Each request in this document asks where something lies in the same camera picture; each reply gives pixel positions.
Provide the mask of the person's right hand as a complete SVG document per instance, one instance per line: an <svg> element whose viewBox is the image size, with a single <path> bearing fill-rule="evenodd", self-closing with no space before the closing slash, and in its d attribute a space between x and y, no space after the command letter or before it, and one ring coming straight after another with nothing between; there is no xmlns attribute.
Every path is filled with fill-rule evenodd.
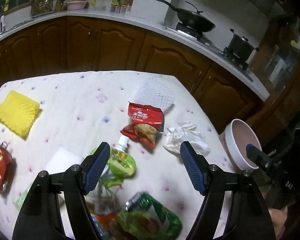
<svg viewBox="0 0 300 240"><path fill-rule="evenodd" d="M288 217L288 206L283 206L276 192L271 193L269 187L261 187L261 194L266 201L271 221L275 230L276 239L280 239L285 231L285 222Z"/></svg>

